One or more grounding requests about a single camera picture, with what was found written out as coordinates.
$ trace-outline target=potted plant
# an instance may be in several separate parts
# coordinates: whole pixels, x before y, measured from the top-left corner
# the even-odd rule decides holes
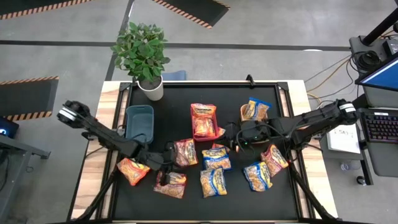
[[[132,80],[137,81],[138,87],[143,90],[150,100],[159,100],[163,97],[164,64],[170,59],[164,57],[163,30],[156,25],[145,25],[130,22],[129,27],[118,36],[116,45],[111,47],[117,54],[115,67],[129,71]]]

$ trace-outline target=red basket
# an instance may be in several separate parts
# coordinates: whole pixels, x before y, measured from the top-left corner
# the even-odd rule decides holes
[[[196,141],[212,141],[214,139],[217,139],[218,136],[218,125],[217,125],[217,118],[216,118],[216,113],[214,113],[213,117],[211,118],[211,120],[213,121],[213,125],[214,125],[214,130],[216,132],[216,136],[213,137],[203,137],[203,136],[197,136],[195,135],[195,129],[193,127],[195,127],[195,123],[193,121],[193,109],[191,107],[191,120],[192,120],[192,136],[194,138],[194,140]]]

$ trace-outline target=black keyboard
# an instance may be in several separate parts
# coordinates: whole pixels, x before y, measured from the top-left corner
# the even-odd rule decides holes
[[[367,141],[398,144],[398,111],[366,110],[362,126]]]

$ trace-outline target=monitor screen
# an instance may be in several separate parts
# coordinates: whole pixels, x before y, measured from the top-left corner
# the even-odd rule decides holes
[[[375,71],[360,77],[356,84],[398,91],[398,57],[383,62]]]

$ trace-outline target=concrete floor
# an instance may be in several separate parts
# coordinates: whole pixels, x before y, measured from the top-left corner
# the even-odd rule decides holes
[[[348,39],[367,34],[395,7],[393,0],[222,0],[231,10],[206,30],[150,1],[136,0],[130,21],[156,23],[171,43],[348,46]],[[0,40],[110,42],[120,28],[128,0],[95,0],[54,11],[0,21]],[[111,51],[107,47],[49,47],[0,45],[0,82],[30,77],[60,76],[54,111],[67,99],[86,103],[92,113],[106,76]],[[172,61],[166,72],[186,70],[189,80],[242,80],[247,74],[262,80],[306,80],[349,52],[293,50],[167,49]],[[331,70],[306,83],[320,83]],[[350,69],[353,78],[358,75]],[[113,80],[129,80],[115,70]],[[349,82],[344,68],[313,93],[322,96]],[[325,98],[353,100],[353,86]],[[31,160],[13,206],[12,218],[28,223],[66,219],[87,142],[80,132],[53,116],[19,122],[18,139],[52,151],[51,158]],[[35,130],[46,130],[39,135]],[[377,177],[362,187],[360,171],[343,172],[337,160],[325,159],[339,217],[371,223],[398,220],[398,179]]]

